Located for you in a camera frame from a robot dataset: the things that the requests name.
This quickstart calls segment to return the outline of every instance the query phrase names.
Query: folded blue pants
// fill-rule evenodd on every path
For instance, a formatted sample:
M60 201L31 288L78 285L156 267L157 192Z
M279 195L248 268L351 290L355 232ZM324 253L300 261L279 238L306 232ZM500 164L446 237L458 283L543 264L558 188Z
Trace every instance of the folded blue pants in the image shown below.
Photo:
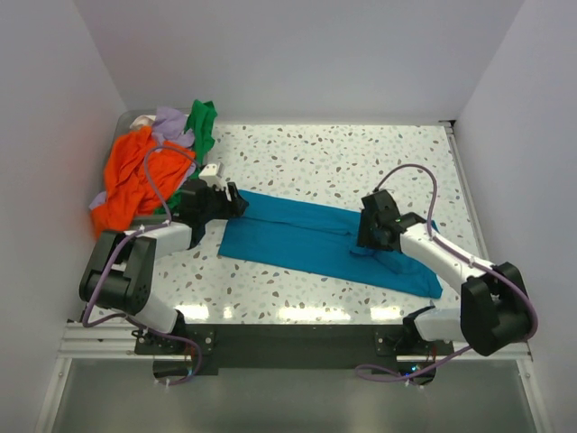
M356 281L417 296L441 297L436 275L397 252L356 246L361 214L248 191L241 218L226 224L219 253Z

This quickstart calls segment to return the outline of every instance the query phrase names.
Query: cable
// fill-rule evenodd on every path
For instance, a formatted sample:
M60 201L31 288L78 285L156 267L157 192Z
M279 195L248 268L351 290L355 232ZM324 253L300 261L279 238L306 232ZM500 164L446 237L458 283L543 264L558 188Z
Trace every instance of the cable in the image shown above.
M151 173L150 173L150 170L148 167L148 160L149 160L151 154L157 150L170 150L170 151L173 151L176 153L180 153L181 155L186 157L188 160L190 160L192 163L196 163L195 160L190 155L188 155L186 152L181 151L180 149L177 149L174 147L155 146L155 147L150 148L146 152L146 155L144 156L144 160L142 163L144 166L144 174L146 175L146 179L151 184L152 190L154 191L156 196L159 198L160 203L162 204L162 207L164 207L164 210L165 210L166 215L167 215L167 220L165 222L163 222L162 224L157 224L154 226L141 226L139 229L130 233L128 236L126 236L122 241L120 241L118 243L116 248L110 254L110 258L108 259L108 262L106 262L105 268L103 269L102 274L100 275L100 278L98 279L98 283L96 284L96 287L95 287L94 291L92 292L92 296L90 297L90 300L88 301L87 307L84 310L84 315L82 317L82 325L84 327L95 327L96 325L100 325L101 323L104 323L107 320L110 320L111 318L125 318L129 323L131 323L132 325L135 325L139 329L146 329L148 332L150 332L156 336L161 336L162 338L167 338L170 340L180 341L180 342L183 342L187 345L191 345L192 347L194 347L196 352L197 352L197 366L195 367L195 369L192 372L190 372L190 374L188 376L183 377L182 379L178 379L175 382L166 382L167 385L172 386L172 385L178 385L178 384L181 384L184 382L188 382L190 379L192 379L192 377L195 374L198 373L198 370L200 369L200 366L202 364L202 352L200 350L200 346L197 343L195 343L191 339L188 339L188 338L185 338L182 336L172 336L170 334L164 334L160 331L157 331L156 329L146 327L142 323L134 320L133 318L128 317L128 315L124 314L124 313L114 313L114 314L110 314L104 318L100 318L98 320L95 320L94 322L89 321L92 310L94 309L94 306L96 305L96 301L98 300L98 296L100 295L100 292L102 291L102 288L104 286L104 282L105 282L106 278L108 277L110 271L112 270L112 267L114 265L114 262L116 261L116 258L118 257L118 254L122 251L124 246L126 244L128 244L131 240L133 240L136 236L143 235L144 233L148 233L152 230L167 227L172 223L172 214L170 213L169 205L167 204L166 200L164 199L164 197L160 193L158 187L154 183L154 180L152 179L152 176L151 176Z
M387 173L385 175L384 178L382 178L382 180L379 182L379 184L375 187L375 189L373 190L373 192L377 192L379 191L380 187L387 181L388 178L390 178L394 173L396 173L399 170L402 169L406 169L406 168L415 168L415 169L419 169L424 171L426 174L428 174L429 178L431 178L431 181L433 182L433 196L431 198L431 203L429 204L429 209L426 215L426 231L428 232L429 236L433 239L433 241L439 245L441 248L443 248L445 251L447 251L449 254L452 254L454 257L458 258L459 260L468 263L470 260L469 257L459 253L458 251L456 251L455 249L453 249L451 246L447 245L446 243L444 243L442 240L440 240L439 238L437 238L435 236L435 232L433 231L433 209L435 208L435 202L436 202L436 194L437 194L437 181L436 181L436 177L433 174L433 172L431 170L429 170L427 167L425 167L424 165L420 165L420 164L413 164L413 163L409 163L409 164L402 164L399 165L398 167L394 168L393 170L391 170L389 173ZM527 311L529 313L530 316L530 321L531 321L531 329L529 330L528 334L525 336L524 340L527 341L529 338L531 338L537 331L538 328L538 318L537 318L537 314L535 311L535 307L533 307L533 304L531 303L531 301L529 300L529 298L527 297L527 295L525 293L523 293L523 291L512 281L510 281L508 278L502 276L501 274L495 272L494 270L492 270L491 268L487 267L487 266L483 266L482 264L476 263L476 262L472 262L471 265L481 271L486 272L487 274L491 275L492 277L496 278L497 280L503 282L504 284L506 284L511 290L513 290L513 292L515 293L516 296L518 296L523 303L525 304L525 306L527 307ZM374 364L361 364L358 365L354 371L357 374L357 376L361 377L364 380L367 381L373 381L373 382L405 382L405 381L410 381L411 379L420 376L421 374L427 373L437 367L440 367L443 364L446 364L447 362L449 362L450 360L452 360L453 358L464 354L465 352L467 352L468 350L471 350L472 348L468 345L466 347L463 347L462 349L446 356L444 359L442 359L441 361L435 362L433 364L430 364L429 366L423 368L422 370L419 370L417 372L414 372L412 374L409 374L407 376L402 376L397 372L394 372L386 367L382 367L380 365L374 365ZM392 374L395 377L378 377L378 376L373 376L371 374L367 374L367 373L362 373L361 370L365 370L365 369L372 369L372 370L378 370L384 373L389 373Z

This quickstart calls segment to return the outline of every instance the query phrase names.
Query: pile of clothes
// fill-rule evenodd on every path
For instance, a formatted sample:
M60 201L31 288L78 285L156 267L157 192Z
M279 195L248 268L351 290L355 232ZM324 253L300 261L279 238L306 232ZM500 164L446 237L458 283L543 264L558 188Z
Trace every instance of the pile of clothes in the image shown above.
M96 237L106 229L128 229L138 215L164 213L143 164L144 157L154 147L172 147L182 152L159 148L148 158L152 180L173 210L180 202L180 186L188 178L198 177L206 154L215 144L212 136L215 118L213 103L198 100L190 115L161 106L155 116L137 117L131 131L114 142L104 171L105 191L90 204Z

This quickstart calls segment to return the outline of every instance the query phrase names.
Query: white table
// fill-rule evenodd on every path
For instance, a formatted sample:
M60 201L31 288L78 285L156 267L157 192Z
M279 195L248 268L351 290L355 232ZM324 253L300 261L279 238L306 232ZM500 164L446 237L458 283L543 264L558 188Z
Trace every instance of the white table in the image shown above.
M440 231L479 254L443 126L217 124L214 137L208 160L221 161L227 180L239 189L351 210L360 209L361 197L392 168L403 162L424 164L439 183L434 218ZM432 188L424 173L403 170L386 186L401 212L426 214ZM432 302L395 290L220 257L225 224L211 222L199 246L155 264L155 293L180 309L187 322L400 323L402 316ZM435 300L436 306L458 306L456 293L442 285L443 296ZM93 317L106 313L95 309Z

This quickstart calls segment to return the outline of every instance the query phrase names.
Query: white wall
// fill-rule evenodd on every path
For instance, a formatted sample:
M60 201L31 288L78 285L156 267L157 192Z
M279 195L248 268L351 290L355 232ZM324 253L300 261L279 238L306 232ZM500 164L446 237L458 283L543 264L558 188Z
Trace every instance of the white wall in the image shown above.
M577 3L526 0L459 117L457 142L496 260L524 273L531 345L558 432L577 411Z
M0 428L32 431L94 240L87 204L125 110L69 0L0 3Z
M522 0L75 0L124 102L221 119L454 119Z

